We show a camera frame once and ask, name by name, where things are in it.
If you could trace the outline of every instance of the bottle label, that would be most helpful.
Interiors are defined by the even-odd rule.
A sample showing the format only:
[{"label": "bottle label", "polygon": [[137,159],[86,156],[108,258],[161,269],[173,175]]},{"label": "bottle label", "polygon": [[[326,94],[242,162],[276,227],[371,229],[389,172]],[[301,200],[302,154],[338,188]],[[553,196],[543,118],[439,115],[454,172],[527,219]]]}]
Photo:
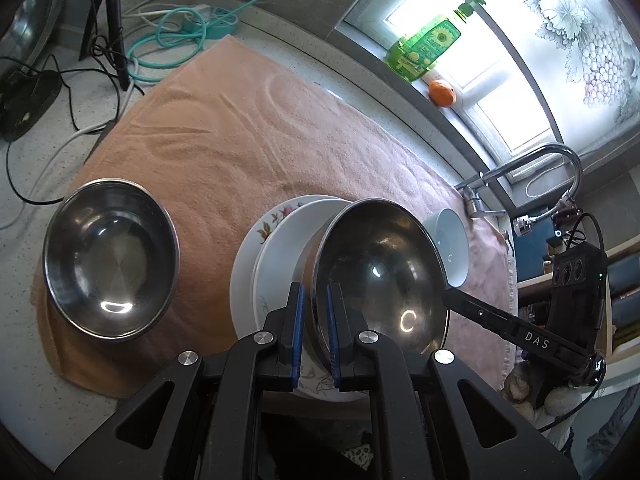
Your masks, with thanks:
[{"label": "bottle label", "polygon": [[453,23],[441,21],[399,57],[398,69],[420,77],[459,37],[460,31]]}]

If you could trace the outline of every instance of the blue gripper pad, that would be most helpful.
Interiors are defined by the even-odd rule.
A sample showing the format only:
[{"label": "blue gripper pad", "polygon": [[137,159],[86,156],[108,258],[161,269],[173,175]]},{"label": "blue gripper pad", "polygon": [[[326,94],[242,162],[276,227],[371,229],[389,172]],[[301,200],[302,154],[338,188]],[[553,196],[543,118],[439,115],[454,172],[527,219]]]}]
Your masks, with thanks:
[{"label": "blue gripper pad", "polygon": [[291,385],[298,387],[300,378],[300,355],[302,354],[302,321],[305,319],[305,287],[300,283],[296,301],[296,320],[293,325],[293,344],[291,356]]},{"label": "blue gripper pad", "polygon": [[334,298],[331,295],[331,286],[326,286],[326,319],[329,333],[329,359],[331,361],[331,376],[334,378],[334,386],[340,388],[340,349],[338,347],[338,329],[335,325]]}]

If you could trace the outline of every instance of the green dish soap bottle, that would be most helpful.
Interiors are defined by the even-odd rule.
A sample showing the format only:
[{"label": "green dish soap bottle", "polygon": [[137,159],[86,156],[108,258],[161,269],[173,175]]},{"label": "green dish soap bottle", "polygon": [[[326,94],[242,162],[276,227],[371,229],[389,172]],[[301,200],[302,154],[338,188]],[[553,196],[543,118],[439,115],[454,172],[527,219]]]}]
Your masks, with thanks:
[{"label": "green dish soap bottle", "polygon": [[[485,1],[474,3],[484,5]],[[399,38],[386,53],[385,63],[407,81],[420,79],[460,37],[459,27],[473,13],[472,5],[464,3],[450,16],[436,16],[411,37]]]}]

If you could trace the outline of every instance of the orange fruit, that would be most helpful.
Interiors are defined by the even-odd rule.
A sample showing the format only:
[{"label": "orange fruit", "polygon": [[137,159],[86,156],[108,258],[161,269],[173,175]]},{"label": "orange fruit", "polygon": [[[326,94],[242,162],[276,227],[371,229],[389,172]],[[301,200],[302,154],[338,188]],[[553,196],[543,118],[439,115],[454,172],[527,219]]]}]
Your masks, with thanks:
[{"label": "orange fruit", "polygon": [[444,79],[436,79],[429,83],[429,97],[443,108],[448,108],[456,103],[456,91]]}]

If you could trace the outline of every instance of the chrome faucet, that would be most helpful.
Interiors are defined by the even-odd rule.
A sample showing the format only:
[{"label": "chrome faucet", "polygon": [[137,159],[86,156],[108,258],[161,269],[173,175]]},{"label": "chrome faucet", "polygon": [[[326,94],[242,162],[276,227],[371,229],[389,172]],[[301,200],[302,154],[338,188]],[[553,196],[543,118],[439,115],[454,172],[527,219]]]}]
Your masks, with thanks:
[{"label": "chrome faucet", "polygon": [[565,156],[569,159],[569,162],[574,167],[575,176],[571,187],[565,191],[558,203],[546,213],[542,215],[530,217],[528,215],[519,216],[513,221],[513,230],[517,236],[522,236],[530,233],[531,228],[537,222],[549,218],[553,213],[560,211],[564,207],[572,206],[575,203],[575,197],[580,189],[582,183],[582,163],[580,157],[565,144],[560,142],[548,142],[541,144],[540,146],[533,148],[530,152],[524,153],[520,156],[512,158],[506,164],[503,164],[495,170],[491,170],[487,173],[479,173],[478,176],[473,176],[466,179],[464,182],[460,182],[456,186],[456,190],[460,192],[462,198],[465,200],[465,210],[469,218],[480,218],[487,215],[504,214],[505,211],[487,211],[484,209],[482,200],[478,196],[478,190],[489,184],[494,180],[497,180],[501,176],[505,176],[507,173],[513,170],[517,170],[539,159],[541,156],[549,155],[551,153],[559,153],[559,155]]}]

